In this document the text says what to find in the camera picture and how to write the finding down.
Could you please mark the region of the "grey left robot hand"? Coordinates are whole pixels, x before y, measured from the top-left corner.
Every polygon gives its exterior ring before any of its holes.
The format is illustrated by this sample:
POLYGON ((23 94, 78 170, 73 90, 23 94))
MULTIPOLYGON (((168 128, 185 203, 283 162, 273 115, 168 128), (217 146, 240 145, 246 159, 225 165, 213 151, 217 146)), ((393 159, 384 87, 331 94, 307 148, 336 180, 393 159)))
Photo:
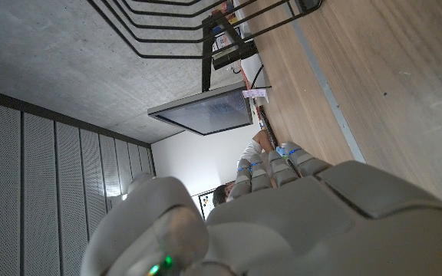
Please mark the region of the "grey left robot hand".
POLYGON ((142 175, 95 230, 83 275, 442 275, 442 200, 294 143, 239 162, 207 218, 173 177, 142 175))

